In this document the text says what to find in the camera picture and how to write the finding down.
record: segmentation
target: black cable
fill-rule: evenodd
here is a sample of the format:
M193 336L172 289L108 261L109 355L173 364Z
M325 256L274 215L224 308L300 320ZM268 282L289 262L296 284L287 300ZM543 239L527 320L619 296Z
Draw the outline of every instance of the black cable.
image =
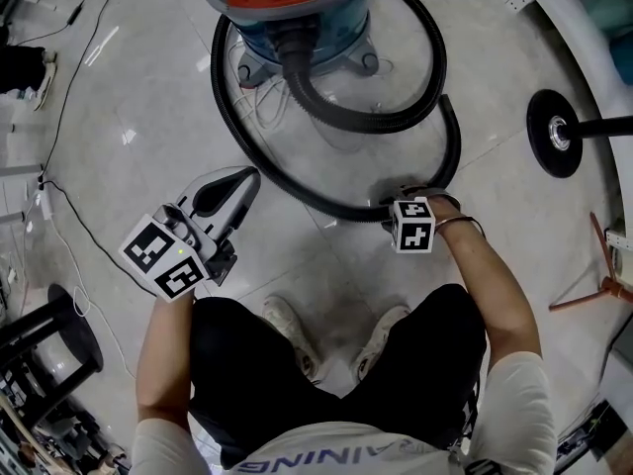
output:
M85 1L86 0L82 0L78 7L82 7ZM75 68L75 71L72 74L72 77L70 78L70 82L68 83L68 88L66 89L66 95L63 98L63 104L61 105L61 112L59 113L59 120L57 121L57 130L55 132L55 139L52 142L52 148L50 149L50 153L48 154L48 158L46 159L45 166L44 166L44 169L42 170L42 174L40 175L40 177L43 177L45 172L47 171L48 164L50 163L50 158L52 157L52 153L55 151L55 147L57 146L57 140L59 139L59 129L61 128L61 120L63 119L63 112L66 109L66 102L68 102L68 95L70 94L70 88L72 87L72 83L74 82L75 77L77 77L77 73L79 72L79 68L81 68L81 64L83 63L83 58L86 55L86 52L88 52L88 49L90 48L90 45L92 44L92 41L97 35L97 31L99 30L99 24L101 23L101 16L103 16L103 12L106 10L106 6L108 5L108 2L110 2L110 0L106 0L106 2L103 4L103 7L101 8L101 11L99 12L99 16L97 17L97 23L95 25L95 30L92 33L92 36L90 37L90 41L88 41L88 44L86 45L85 50L81 53L81 57L79 58L79 62L77 63L77 68Z
M24 45L26 43L32 43L33 41L39 41L40 39L45 39L46 37L51 37L51 36L57 35L57 34L63 32L64 30L66 30L69 26L70 25L68 25L68 23L66 23L63 26L63 28L60 28L56 32L51 32L50 34L46 34L45 36L39 36L39 37L33 37L32 39L26 39L25 41L21 41L20 43L11 45L11 47L12 48L17 48L18 46Z
M442 34L419 0L403 0L423 25L432 50L432 66L424 93L412 104L393 113L367 113L339 106L323 97L313 86L310 72L312 52L318 35L304 25L302 30L289 27L284 33L272 33L269 39L275 46L277 58L284 68L284 78L297 103L312 117L341 129L360 134L394 134L414 127L435 108L446 80L446 46ZM284 44L291 47L284 49Z
M68 203L68 206L70 206L70 209L72 210L72 212L75 214L75 217L77 217L77 221L79 222L79 224L81 225L81 227L83 227L84 231L86 233L88 233L88 236L90 236L90 238L92 239L92 242L94 242L96 244L96 246L103 251L104 255L106 255L110 261L113 263L113 265L119 269L122 273L125 273L128 275L128 278L130 278L132 281L134 281L134 283L136 284L136 286L145 291L147 294L149 294L150 296L156 297L156 295L151 292L150 290L146 289L145 287L143 287L140 283L138 283L138 281L124 268L122 267L113 257L110 253L108 253L108 250L106 248L104 248L96 239L95 237L92 235L92 233L90 232L90 229L88 229L88 227L86 226L86 224L83 223L83 220L81 220L81 217L79 216L79 213L77 213L77 210L75 209L75 207L73 206L72 202L70 202L70 198L68 197L68 194L66 193L66 191L61 188L60 186L58 186L54 181L52 180L47 180L44 181L42 183L42 186L46 185L47 183L50 183L52 186L54 186L57 191L61 192L63 194L63 196L66 198L66 202Z

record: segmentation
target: sneaker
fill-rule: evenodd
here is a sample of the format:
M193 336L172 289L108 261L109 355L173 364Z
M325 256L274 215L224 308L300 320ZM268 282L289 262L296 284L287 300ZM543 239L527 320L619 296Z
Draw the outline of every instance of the sneaker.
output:
M44 76L44 80L42 81L42 84L40 85L40 88L38 89L34 97L36 101L36 107L34 111L41 109L42 106L44 105L44 102L46 101L46 96L48 95L48 91L50 91L50 86L52 84L52 81L54 80L55 74L57 73L56 64L46 63L45 67L46 67L46 73Z
M292 344L297 365L309 380L313 380L317 376L320 361L290 305L280 297L271 296L264 301L262 318Z
M367 376L369 370L374 367L381 353L383 353L391 328L409 313L411 313L411 310L407 306L395 306L378 321L372 332L372 337L369 338L369 342L361 350L352 365L352 376L357 384Z
M42 60L44 63L55 63L57 61L57 51L45 50L42 53Z

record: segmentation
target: stool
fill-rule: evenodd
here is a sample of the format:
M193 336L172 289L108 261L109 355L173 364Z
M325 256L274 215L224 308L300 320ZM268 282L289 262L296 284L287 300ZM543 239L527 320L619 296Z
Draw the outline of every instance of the stool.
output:
M563 95L540 90L530 100L526 127L541 167L555 178L569 178L581 165L584 139L633 136L633 116L579 122Z
M24 407L22 423L27 429L36 426L88 377L103 369L101 348L88 322L75 313L72 297L52 284L48 287L48 304L0 329L0 370L55 333L59 333L81 367L34 406Z

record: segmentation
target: electrical cable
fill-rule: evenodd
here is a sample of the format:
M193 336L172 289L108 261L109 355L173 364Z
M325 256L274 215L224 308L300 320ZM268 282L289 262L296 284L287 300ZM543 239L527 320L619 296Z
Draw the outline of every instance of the electrical cable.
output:
M88 234L88 236L92 239L92 242L95 243L95 245L103 252L104 255L106 255L108 257L108 259L110 260L110 262L112 262L112 264L119 269L122 273L126 274L128 276L128 278L130 278L132 281L134 281L135 285L145 291L147 294L149 294L152 297L156 297L156 295L151 292L150 290L148 290L147 288L143 287L123 266L121 266L119 264L119 262L117 262L112 255L110 255L110 253L108 252L108 250L106 248L104 248L93 236L92 232L90 232L90 229L88 229L88 227L86 226L86 224L84 224L83 220L81 219L81 217L79 216L79 213L77 212L77 210L75 209L74 205L72 204L72 202L70 202L70 198L68 197L68 194L66 193L66 191L61 188L60 186L58 186L54 181L52 180L47 180L45 182L42 183L42 186L46 185L46 184L51 184L57 191L61 192L63 194L63 196L66 198L66 202L68 203L68 206L70 206L70 209L72 210L72 212L75 214L75 217L77 218L77 221L79 222L79 224L81 225L81 227L83 227L84 231Z
M574 434L573 429L576 429L579 424L582 424L591 415L593 408L596 405L596 400L599 398L599 393L595 393L589 401L588 405L576 416L576 418L570 422L559 434L559 443L563 443L567 438Z
M419 0L403 0L421 22L429 37L432 66L428 85L423 94L404 109L391 113L372 113L348 109L323 97L311 82L311 59L318 39L318 27L280 26L271 32L284 77L297 103L322 122L347 132L361 134L393 134L417 125L437 105L444 88L447 70L446 46L430 13Z
M239 77L237 76L235 72L236 69L231 61L230 55L234 49L243 48L243 47L244 47L243 41L235 42L228 49L228 52L226 53L226 57L228 58L228 63L230 65L230 70L235 78L235 81L237 82L237 85L239 85ZM286 80L283 77L280 77L276 80L274 77L271 77L268 81L270 81L272 84L266 89L261 99L258 99L258 95L259 95L260 89L263 88L265 83L258 85L255 88L254 92L253 91L244 92L244 90L240 87L239 89L241 91L241 95L237 97L236 99L234 99L232 101L232 104L233 104L233 107L235 107L237 106L237 104L241 103L242 101L246 102L246 104L248 105L248 111L244 113L243 115L241 115L239 118L241 120L244 120L254 113L254 117L255 117L254 124L258 128L258 130L272 132L275 129L277 129L277 127L279 127L282 119L284 118L284 115L286 114L286 109L288 108L288 102L290 99L290 93L288 93L287 90L284 89ZM268 122L264 122L260 119L258 107L264 101L264 99L272 92L273 88L275 88L278 84L284 84L284 87L282 87L281 96L279 99L279 105L277 106L277 111L275 112L275 116L273 117L272 120ZM253 100L253 103L251 104L251 102L248 100L248 97L253 94L254 94L254 100Z
M83 0L79 4L79 7L83 6L83 3L85 1L86 0ZM81 53L81 57L79 58L79 62L77 63L77 67L75 68L75 71L73 72L72 77L70 78L70 82L68 83L68 88L66 89L66 94L65 94L65 96L63 98L63 104L61 105L61 112L59 113L59 120L57 121L57 130L55 131L55 139L52 142L52 148L50 149L50 153L48 154L48 158L46 159L45 166L44 166L44 169L42 170L42 174L40 175L40 178L44 177L44 174L48 170L48 165L50 164L50 158L52 157L52 153L55 151L55 147L57 146L57 141L59 140L59 130L61 128L61 121L63 119L64 110L66 109L66 103L68 102L68 96L70 95L70 88L72 88L72 83L74 82L75 77L77 77L77 73L79 72L79 69L81 68L81 65L83 63L83 58L86 55L86 52L88 52L88 49L90 48L90 45L92 44L92 41L94 40L95 36L97 35L97 31L99 30L99 24L101 23L101 17L103 16L103 13L106 10L106 7L107 7L109 2L110 2L110 0L106 0L105 3L103 4L103 7L101 8L101 11L99 12L99 16L97 17L97 23L95 25L95 30L92 33L92 36L90 37L90 40L88 41L88 44L86 45L86 48Z
M68 250L68 254L70 255L72 264L74 265L75 271L77 272L77 276L79 277L79 283L81 284L81 286L75 286L74 289L72 290L72 306L75 310L75 313L77 314L77 316L83 319L88 315L88 313L90 313L90 310L92 308L94 308L97 311L97 313L101 316L101 320L104 322L104 324L108 328L108 331L110 332L110 336L114 340L115 345L117 346L117 350L119 351L119 355L121 356L121 360L123 361L123 366L126 370L126 373L128 373L128 375L130 375L134 380L136 380L136 377L128 368L128 363L126 362L126 357L123 354L121 343L117 339L117 336L115 335L115 332L110 326L110 323L106 319L106 316L103 314L103 311L101 310L101 308L99 308L99 306L90 299L90 296L88 296L86 286L83 283L83 277L81 276L81 271L79 271L79 265L77 264L77 259L75 258L72 252L72 249L70 248L70 245L68 244L68 241L66 241L66 239L64 239L59 233L59 230L57 229L57 226L55 225L53 218L50 219L50 224L52 225L52 230L55 232L55 235L59 238L59 240L61 240L61 242L63 242L64 246ZM79 291L83 295L84 299L88 303L88 308L86 308L85 312L82 312L79 306L77 305L77 291Z
M404 1L410 6L422 6L419 0ZM432 21L432 18L425 9L423 14L416 13L416 16L426 28L430 26L429 20ZM391 213L389 206L350 206L348 204L343 204L329 199L303 185L282 170L259 146L257 140L249 133L248 129L244 126L239 115L235 111L226 86L225 51L226 39L230 27L230 19L225 15L220 16L218 25L216 26L211 51L211 83L220 114L222 115L231 135L246 156L248 156L255 166L278 187L317 211L330 215L338 220L347 220L350 222L375 223L390 220ZM435 30L436 34L429 36L432 43L441 41L441 35L439 34L439 30L436 25ZM435 69L443 69L445 72L445 64L442 66L440 63L435 63L436 62L434 62ZM459 129L459 122L457 121L457 117L455 116L455 112L448 96L439 95L437 103L447 128L446 151L439 169L427 182L427 186L446 188L455 175L459 165L462 150L461 132Z
M26 43L32 43L33 41L39 41L40 39L45 39L46 37L52 37L52 36L56 36L57 34L60 34L61 32L63 32L64 30L66 30L70 25L68 25L67 23L63 26L63 28L60 28L59 30L57 30L56 32L51 32L50 34L46 34L44 36L39 36L39 37L33 37L32 39L26 39L25 41L21 41L20 43L17 44L13 44L11 45L12 48L17 48L19 46L22 46Z
M283 88L282 88L282 93L281 93L281 96L280 96L280 99L279 99L279 106L277 107L277 111L275 112L275 116L269 122L262 122L260 120L259 111L257 109L261 105L261 103L264 101L264 99L268 96L268 94L272 92L272 88L274 88L278 84L282 84ZM241 115L239 118L241 120L245 120L250 115L254 114L254 117L255 117L254 118L254 124L255 124L255 126L260 131L272 132L275 129L277 129L277 127L279 127L279 125L281 124L281 121L283 120L284 115L286 113L286 109L288 108L288 103L290 101L290 95L291 94L290 94L290 91L287 89L286 79L284 79L283 77L280 78L280 79L277 79L275 82L273 82L273 84L270 85L266 89L266 91L264 92L264 94L261 97L261 99L258 99L257 98L257 94L258 94L258 91L260 90L260 88L262 88L262 86L263 86L263 84L261 84L261 85L259 85L259 86L257 86L255 88L255 90L254 90L254 102L253 102L252 105L251 105L250 101L248 100L248 97L253 95L253 92L251 92L251 93L244 93L243 90L242 90L242 94L239 97L237 97L236 99L234 99L232 103L233 103L233 107L236 107L242 101L245 101L248 104L249 109L248 109L248 111L246 111L246 113ZM354 146L354 147L346 148L346 147L338 146L338 145L330 142L330 140L321 132L321 130L315 124L315 119L314 118L311 117L310 121L312 122L313 127L316 130L316 133L325 141L325 143L327 143L327 145L329 145L333 149L336 149L337 151L340 151L340 152L343 152L343 153L353 153L353 152L358 151L363 146L363 143L364 143L364 137L363 136L359 136L359 138L360 138L359 139L359 144Z
M9 201L7 201L7 189L4 186L4 181L2 182L2 196L4 197L4 207L7 210L7 213L9 213ZM18 250L18 240L16 239L16 233L13 230L13 225L9 226L9 230L11 231L11 238L13 239L13 247L16 250L16 254L18 255L18 260L20 261L20 269L24 268L24 264L22 263L21 257L20 257L20 251ZM13 269L16 270L16 272L19 271L19 269L17 267L15 267L14 265L11 264L11 255L13 254L13 252L9 252L9 267L12 267ZM8 283L7 281L7 285L9 286L9 296L11 295L11 291L12 291L12 287L11 284Z
M77 20L77 17L79 16L79 14L81 13L81 10L83 9L83 4L85 4L85 3L86 3L86 0L81 0L81 2L79 2L79 5L77 5L73 9L72 13L70 14L70 17L66 21L66 24L63 26L63 28L60 28L56 32L51 32L51 33L45 34L43 36L33 37L32 39L26 39L25 41L21 41L20 43L17 43L15 45L11 45L11 46L14 47L14 48L17 48L18 46L22 46L22 45L24 45L26 43L32 43L33 41L39 41L40 39L45 39L47 37L52 37L52 36L56 36L57 34L60 34L64 30L66 30L68 27L72 26L72 24Z
M380 62L381 61L386 61L391 66L391 68L387 72L381 72L380 71ZM394 63L390 59L385 58L384 56L379 56L378 57L378 71L372 77L385 77L386 75L391 74L394 71L395 68L396 68L396 66L394 65Z
M27 228L29 227L29 215L31 214L31 210L36 204L36 196L33 196L31 200L31 205L27 210L27 213L24 215L24 228L22 229L22 306L20 307L20 313L18 314L18 319L22 317L24 313L24 308L27 304L27 293L29 292L29 277L27 275Z

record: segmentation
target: white floor tile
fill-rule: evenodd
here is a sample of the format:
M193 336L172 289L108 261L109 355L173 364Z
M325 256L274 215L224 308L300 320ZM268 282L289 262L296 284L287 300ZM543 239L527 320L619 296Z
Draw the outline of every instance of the white floor tile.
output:
M72 9L80 0L48 1ZM88 0L73 27L41 42L59 51L58 74L41 111L0 101L3 122L26 126L0 144L0 160L7 165L46 159L66 87L104 1ZM557 424L563 428L593 397L608 340L628 310L614 299L557 314L547 306L594 291L604 274L588 212L594 210L603 223L614 220L607 199L617 183L608 152L599 152L591 142L575 176L549 177L533 157L524 118L530 97L541 88L562 92L582 115L592 115L594 107L551 25L542 17L530 18L538 13L514 16L499 0L422 1L446 43L444 92L462 130L461 170L450 190L481 220L531 301ZM388 111L423 87L429 43L398 0L371 0L371 11L379 75L361 79L337 72L317 79L316 85L349 107ZM209 50L218 17L204 0L112 0L88 48L70 92L49 177L68 191L116 259L121 241L142 214L174 201L200 174L249 163L229 134L211 89ZM56 30L64 21L26 6L14 19L15 39ZM236 47L230 60L236 63L238 57ZM232 77L229 85L237 94ZM278 88L261 105L264 120L278 107ZM252 115L246 124L266 152L300 181L361 206L376 201L386 180L428 179L445 144L437 110L409 131L380 137L349 135L315 123L292 99L278 128L258 128ZM7 183L10 210L24 209L24 185ZM101 307L136 372L153 299L96 248L57 194L53 208L92 301ZM65 247L41 214L34 212L32 219L36 229L27 237L31 293L26 311L44 303L51 282L70 292L78 284ZM13 252L11 265L19 266L21 252L11 233L1 236L2 249ZM18 246L21 237L16 230ZM431 255L396 255L390 235L379 226L346 224L308 210L265 178L231 241L238 255L235 268L221 289L206 283L199 295L233 297L255 313L270 294L287 299L325 359L321 386L338 395L353 385L347 367L380 314L396 304L414 307L436 287L460 279L441 241ZM22 285L13 286L12 313L21 306ZM106 365L76 397L117 443L130 446L136 425L134 382L98 313L88 313L87 319ZM73 367L64 351L55 338L40 347L55 372Z

